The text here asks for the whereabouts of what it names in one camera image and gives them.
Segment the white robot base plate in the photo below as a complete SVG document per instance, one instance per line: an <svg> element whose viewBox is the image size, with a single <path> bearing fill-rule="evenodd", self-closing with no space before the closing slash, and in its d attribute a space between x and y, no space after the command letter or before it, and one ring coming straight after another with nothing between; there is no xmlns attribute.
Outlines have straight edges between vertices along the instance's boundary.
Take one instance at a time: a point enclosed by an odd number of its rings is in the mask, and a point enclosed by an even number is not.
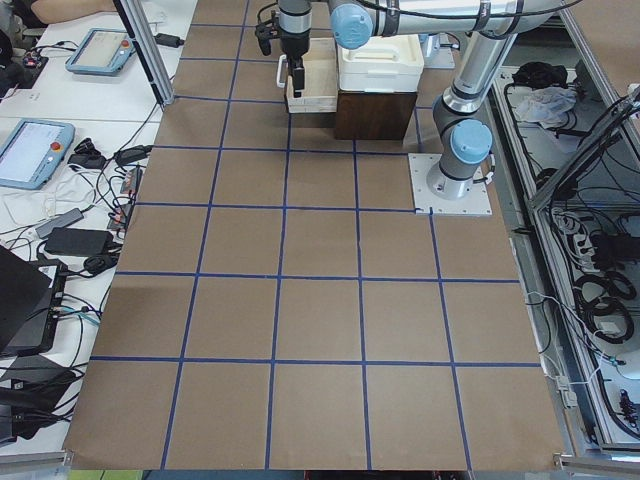
<svg viewBox="0 0 640 480"><path fill-rule="evenodd" d="M478 167L472 179L453 180L440 169L440 154L409 154L414 212L418 215L490 217L487 182Z"/></svg>

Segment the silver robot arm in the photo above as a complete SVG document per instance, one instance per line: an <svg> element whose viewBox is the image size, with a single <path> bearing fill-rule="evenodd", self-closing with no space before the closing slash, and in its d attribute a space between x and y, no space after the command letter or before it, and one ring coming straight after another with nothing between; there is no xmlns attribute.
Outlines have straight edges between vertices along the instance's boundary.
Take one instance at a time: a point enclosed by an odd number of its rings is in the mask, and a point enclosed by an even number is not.
<svg viewBox="0 0 640 480"><path fill-rule="evenodd" d="M573 7L571 1L330 1L341 93L414 93L423 71L450 70L435 100L444 151L425 176L448 201L469 195L490 154L490 129L475 117L518 35Z"/></svg>

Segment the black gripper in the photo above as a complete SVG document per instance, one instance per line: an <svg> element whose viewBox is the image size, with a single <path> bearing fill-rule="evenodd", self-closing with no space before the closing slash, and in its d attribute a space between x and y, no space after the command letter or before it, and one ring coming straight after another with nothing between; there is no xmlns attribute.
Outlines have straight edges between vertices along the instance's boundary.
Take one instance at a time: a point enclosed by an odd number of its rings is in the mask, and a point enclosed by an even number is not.
<svg viewBox="0 0 640 480"><path fill-rule="evenodd" d="M302 13L272 10L270 17L266 20L258 19L255 27L255 36L263 56L271 55L272 40L280 41L281 51L288 57L295 98L300 98L305 89L303 56L309 50L311 19L310 10Z"/></svg>

